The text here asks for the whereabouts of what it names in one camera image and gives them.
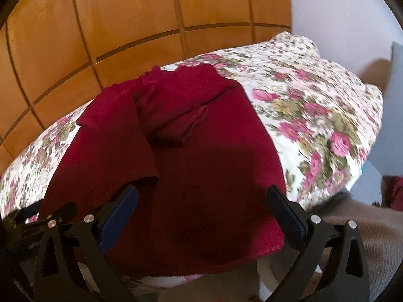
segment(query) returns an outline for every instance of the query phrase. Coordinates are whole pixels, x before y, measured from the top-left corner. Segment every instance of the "white wall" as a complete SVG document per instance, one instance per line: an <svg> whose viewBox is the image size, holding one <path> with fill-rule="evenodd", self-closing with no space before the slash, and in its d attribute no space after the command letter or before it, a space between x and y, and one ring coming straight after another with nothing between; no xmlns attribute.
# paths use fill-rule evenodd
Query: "white wall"
<svg viewBox="0 0 403 302"><path fill-rule="evenodd" d="M392 41L403 30L384 0L291 0L293 34L311 38L323 58L364 82L384 86Z"/></svg>

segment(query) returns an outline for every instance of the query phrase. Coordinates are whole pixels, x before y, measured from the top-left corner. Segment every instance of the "metal pin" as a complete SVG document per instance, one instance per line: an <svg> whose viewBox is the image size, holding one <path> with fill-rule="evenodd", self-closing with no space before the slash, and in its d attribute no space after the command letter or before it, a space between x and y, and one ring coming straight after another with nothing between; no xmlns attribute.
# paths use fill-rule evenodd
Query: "metal pin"
<svg viewBox="0 0 403 302"><path fill-rule="evenodd" d="M86 223L92 223L92 222L94 221L94 219L95 219L94 215L86 215L86 216L84 217L84 221L85 221Z"/></svg>
<svg viewBox="0 0 403 302"><path fill-rule="evenodd" d="M48 222L48 227L53 228L54 226L56 226L56 224L57 224L56 220L51 220Z"/></svg>
<svg viewBox="0 0 403 302"><path fill-rule="evenodd" d="M348 222L348 224L349 224L349 227L352 228L352 229L357 228L357 223L354 220L350 220Z"/></svg>
<svg viewBox="0 0 403 302"><path fill-rule="evenodd" d="M311 222L313 222L314 224L319 224L322 221L322 219L317 216L317 215L311 215Z"/></svg>

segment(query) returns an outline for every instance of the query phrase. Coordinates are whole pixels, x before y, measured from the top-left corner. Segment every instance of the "wooden headboard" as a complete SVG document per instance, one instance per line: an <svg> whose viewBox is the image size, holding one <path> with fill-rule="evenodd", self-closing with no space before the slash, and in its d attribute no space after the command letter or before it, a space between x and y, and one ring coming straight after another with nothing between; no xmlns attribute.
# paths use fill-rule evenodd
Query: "wooden headboard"
<svg viewBox="0 0 403 302"><path fill-rule="evenodd" d="M103 87L290 28L290 0L19 0L0 31L0 173Z"/></svg>

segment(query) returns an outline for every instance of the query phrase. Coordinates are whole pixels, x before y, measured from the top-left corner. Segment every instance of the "floral bedsheet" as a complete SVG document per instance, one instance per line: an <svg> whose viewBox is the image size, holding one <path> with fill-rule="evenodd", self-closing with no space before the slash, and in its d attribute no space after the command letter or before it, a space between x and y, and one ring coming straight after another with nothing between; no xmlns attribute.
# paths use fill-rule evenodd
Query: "floral bedsheet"
<svg viewBox="0 0 403 302"><path fill-rule="evenodd" d="M287 32L163 69L200 63L244 87L279 153L290 200L310 209L358 179L381 124L383 100L376 86L321 59L310 39ZM43 198L89 103L45 130L5 171L1 217Z"/></svg>

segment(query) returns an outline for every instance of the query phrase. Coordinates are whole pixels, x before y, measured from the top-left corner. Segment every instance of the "bed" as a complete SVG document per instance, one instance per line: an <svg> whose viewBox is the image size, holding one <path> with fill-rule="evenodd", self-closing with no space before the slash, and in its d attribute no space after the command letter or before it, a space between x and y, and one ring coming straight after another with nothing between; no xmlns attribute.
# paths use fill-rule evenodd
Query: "bed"
<svg viewBox="0 0 403 302"><path fill-rule="evenodd" d="M210 63L241 83L290 200L309 210L350 188L380 129L381 91L290 31L290 0L20 0L0 31L1 216L43 198L104 87L154 64ZM138 292L198 277L126 282Z"/></svg>

